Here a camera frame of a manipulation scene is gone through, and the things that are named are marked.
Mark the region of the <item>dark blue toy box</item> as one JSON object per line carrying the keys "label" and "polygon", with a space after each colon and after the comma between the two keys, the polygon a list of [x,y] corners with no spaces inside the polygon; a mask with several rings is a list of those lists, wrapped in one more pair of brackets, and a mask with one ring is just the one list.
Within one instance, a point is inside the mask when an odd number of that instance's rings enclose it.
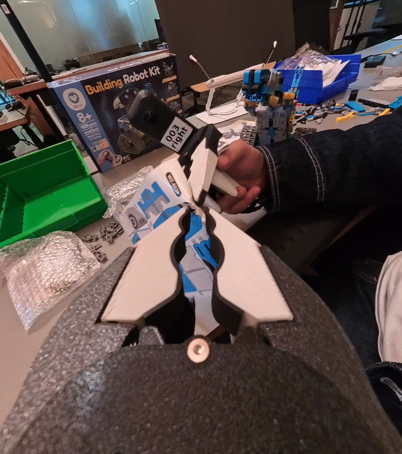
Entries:
{"label": "dark blue toy box", "polygon": [[161,145],[134,128],[129,111],[142,90],[182,114],[175,54],[155,53],[48,83],[100,172]]}

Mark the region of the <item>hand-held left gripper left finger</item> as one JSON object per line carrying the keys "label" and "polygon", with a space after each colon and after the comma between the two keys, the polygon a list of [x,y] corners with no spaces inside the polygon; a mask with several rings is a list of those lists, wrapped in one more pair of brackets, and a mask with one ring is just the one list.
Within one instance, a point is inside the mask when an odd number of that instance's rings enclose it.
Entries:
{"label": "hand-held left gripper left finger", "polygon": [[195,308],[179,267],[192,212],[189,206],[180,209],[136,244],[100,314],[102,323],[155,326],[170,344],[193,336]]}

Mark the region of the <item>black partition panel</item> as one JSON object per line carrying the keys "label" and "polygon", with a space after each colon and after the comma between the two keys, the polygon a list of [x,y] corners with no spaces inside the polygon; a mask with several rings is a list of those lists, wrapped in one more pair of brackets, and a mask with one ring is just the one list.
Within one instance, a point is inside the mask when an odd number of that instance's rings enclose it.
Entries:
{"label": "black partition panel", "polygon": [[295,53],[290,0],[157,0],[181,88]]}

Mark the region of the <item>blue and white sticker sheet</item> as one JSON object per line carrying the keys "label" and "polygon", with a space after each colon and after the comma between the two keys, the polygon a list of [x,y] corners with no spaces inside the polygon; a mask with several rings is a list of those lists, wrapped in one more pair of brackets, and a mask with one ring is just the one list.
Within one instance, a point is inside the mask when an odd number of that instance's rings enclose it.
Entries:
{"label": "blue and white sticker sheet", "polygon": [[191,224],[185,236],[187,252],[180,269],[185,296],[195,303],[195,334],[207,335],[218,327],[212,310],[211,295],[216,261],[210,253],[210,238],[205,214],[195,204],[178,203],[162,180],[160,164],[142,182],[120,217],[120,223],[133,244],[151,233],[172,215],[189,206]]}

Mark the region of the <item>white desk lamp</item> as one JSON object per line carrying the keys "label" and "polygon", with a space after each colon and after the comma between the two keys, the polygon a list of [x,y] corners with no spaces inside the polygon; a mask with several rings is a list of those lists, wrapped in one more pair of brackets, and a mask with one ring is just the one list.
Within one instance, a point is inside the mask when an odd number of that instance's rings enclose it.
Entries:
{"label": "white desk lamp", "polygon": [[244,75],[248,75],[250,71],[261,71],[263,69],[270,68],[270,59],[272,54],[274,53],[277,47],[278,41],[275,40],[273,42],[272,51],[266,61],[266,63],[261,63],[258,65],[253,65],[241,71],[236,71],[226,75],[216,76],[214,78],[209,78],[205,82],[206,88],[209,90],[207,103],[205,105],[205,111],[201,112],[196,115],[197,119],[204,122],[205,124],[213,124],[217,125],[221,122],[226,122],[227,120],[232,120],[246,114],[246,110],[244,108],[244,101],[243,101],[243,91],[242,89],[239,90],[238,95],[234,103],[228,104],[224,107],[216,107],[212,108],[211,103],[213,101],[213,97],[215,94],[216,89],[224,87],[226,85],[242,82]]}

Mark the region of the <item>person's right hand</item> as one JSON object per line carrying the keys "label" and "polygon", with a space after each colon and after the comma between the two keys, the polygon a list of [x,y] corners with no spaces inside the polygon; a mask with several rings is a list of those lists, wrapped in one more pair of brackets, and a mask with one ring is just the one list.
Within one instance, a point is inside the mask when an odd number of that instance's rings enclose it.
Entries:
{"label": "person's right hand", "polygon": [[266,188],[268,172],[265,158],[259,150],[242,140],[229,144],[219,155],[216,168],[238,183],[237,196],[226,194],[216,201],[224,213],[242,213]]}

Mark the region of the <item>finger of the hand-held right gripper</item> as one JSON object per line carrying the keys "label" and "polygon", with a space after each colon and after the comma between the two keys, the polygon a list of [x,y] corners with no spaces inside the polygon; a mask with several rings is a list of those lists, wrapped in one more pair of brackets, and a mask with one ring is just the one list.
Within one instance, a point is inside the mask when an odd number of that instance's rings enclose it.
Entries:
{"label": "finger of the hand-held right gripper", "polygon": [[205,196],[211,186],[218,162],[218,155],[202,141],[193,151],[188,183],[192,191],[193,201],[197,206],[204,204]]}
{"label": "finger of the hand-held right gripper", "polygon": [[161,163],[161,177],[169,185],[171,195],[176,197],[179,204],[194,204],[191,185],[178,159],[174,157]]}

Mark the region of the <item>pile of grey brick connectors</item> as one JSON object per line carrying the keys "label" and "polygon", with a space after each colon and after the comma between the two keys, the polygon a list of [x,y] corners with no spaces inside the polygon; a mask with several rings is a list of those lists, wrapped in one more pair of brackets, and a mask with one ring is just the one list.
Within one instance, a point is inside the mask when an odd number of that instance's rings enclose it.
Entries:
{"label": "pile of grey brick connectors", "polygon": [[78,235],[78,237],[86,244],[97,261],[104,264],[107,262],[108,257],[106,253],[102,251],[103,243],[111,246],[123,233],[124,229],[122,225],[117,221],[113,221],[108,224],[102,224],[96,234],[83,234]]}

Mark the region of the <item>blue toy brick robot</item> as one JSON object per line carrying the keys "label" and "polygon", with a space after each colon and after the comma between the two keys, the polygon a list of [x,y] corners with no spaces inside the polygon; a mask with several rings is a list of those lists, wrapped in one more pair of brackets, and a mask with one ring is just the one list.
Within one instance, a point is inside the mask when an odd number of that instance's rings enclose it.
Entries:
{"label": "blue toy brick robot", "polygon": [[299,82],[303,68],[295,71],[289,90],[276,69],[244,71],[244,109],[255,117],[256,145],[270,145],[289,139],[295,118]]}

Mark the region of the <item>bubble wrap bag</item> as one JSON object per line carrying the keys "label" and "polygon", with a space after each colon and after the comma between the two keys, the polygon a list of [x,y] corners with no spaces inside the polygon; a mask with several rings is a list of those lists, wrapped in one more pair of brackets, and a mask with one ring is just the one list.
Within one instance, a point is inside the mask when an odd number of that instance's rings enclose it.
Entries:
{"label": "bubble wrap bag", "polygon": [[107,210],[103,218],[114,218],[119,220],[121,214],[136,194],[144,179],[154,170],[153,166],[146,166],[139,171],[131,174],[125,179],[112,185],[110,188],[102,190],[102,196],[107,202]]}
{"label": "bubble wrap bag", "polygon": [[96,275],[101,265],[75,233],[54,231],[0,248],[0,268],[28,331],[39,316]]}

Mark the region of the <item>blue plastic bin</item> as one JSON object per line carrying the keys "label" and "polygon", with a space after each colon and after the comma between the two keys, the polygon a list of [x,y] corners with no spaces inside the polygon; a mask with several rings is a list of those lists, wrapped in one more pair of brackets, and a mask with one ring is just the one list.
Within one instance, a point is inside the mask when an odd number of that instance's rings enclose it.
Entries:
{"label": "blue plastic bin", "polygon": [[[298,84],[298,101],[303,104],[315,105],[321,101],[334,98],[336,95],[344,92],[349,85],[356,81],[360,64],[360,54],[343,54],[343,55],[328,55],[334,58],[339,58],[342,61],[350,60],[349,63],[340,72],[337,79],[323,87],[322,72],[321,71],[304,71],[302,72],[300,82]],[[292,82],[295,76],[295,70],[278,70],[278,62],[274,68],[276,71],[281,72],[283,76],[283,90],[289,91],[292,87]]]}

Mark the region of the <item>open instruction booklet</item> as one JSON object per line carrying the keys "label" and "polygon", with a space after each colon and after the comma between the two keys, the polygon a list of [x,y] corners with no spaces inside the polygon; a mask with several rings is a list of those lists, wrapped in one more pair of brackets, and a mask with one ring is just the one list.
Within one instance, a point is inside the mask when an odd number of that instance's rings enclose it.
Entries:
{"label": "open instruction booklet", "polygon": [[253,121],[238,120],[229,126],[220,128],[219,132],[222,134],[218,144],[219,154],[228,148],[233,141],[242,140],[254,146],[257,140],[257,128]]}

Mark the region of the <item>green plastic bin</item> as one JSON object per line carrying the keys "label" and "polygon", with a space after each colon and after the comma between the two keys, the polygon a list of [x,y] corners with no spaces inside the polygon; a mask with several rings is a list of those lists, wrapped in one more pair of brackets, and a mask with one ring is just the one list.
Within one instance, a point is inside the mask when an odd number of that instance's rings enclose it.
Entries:
{"label": "green plastic bin", "polygon": [[101,218],[107,202],[71,140],[0,164],[0,248]]}

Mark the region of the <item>pile of small brick parts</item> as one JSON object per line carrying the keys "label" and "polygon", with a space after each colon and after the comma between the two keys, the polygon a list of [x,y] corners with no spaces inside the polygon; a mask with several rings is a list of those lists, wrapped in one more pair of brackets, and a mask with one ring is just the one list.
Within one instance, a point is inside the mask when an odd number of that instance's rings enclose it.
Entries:
{"label": "pile of small brick parts", "polygon": [[391,102],[379,99],[357,98],[353,91],[347,102],[337,103],[335,100],[316,105],[300,105],[296,111],[295,123],[306,124],[315,122],[321,124],[329,116],[335,117],[335,122],[344,122],[355,117],[385,116],[402,106],[402,95]]}

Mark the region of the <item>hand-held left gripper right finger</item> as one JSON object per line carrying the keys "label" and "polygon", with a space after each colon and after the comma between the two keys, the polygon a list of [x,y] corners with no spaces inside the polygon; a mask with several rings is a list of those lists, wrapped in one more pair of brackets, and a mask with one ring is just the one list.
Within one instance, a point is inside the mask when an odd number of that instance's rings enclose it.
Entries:
{"label": "hand-held left gripper right finger", "polygon": [[216,263],[211,308],[217,323],[236,336],[242,327],[293,321],[261,245],[212,209],[205,220]]}

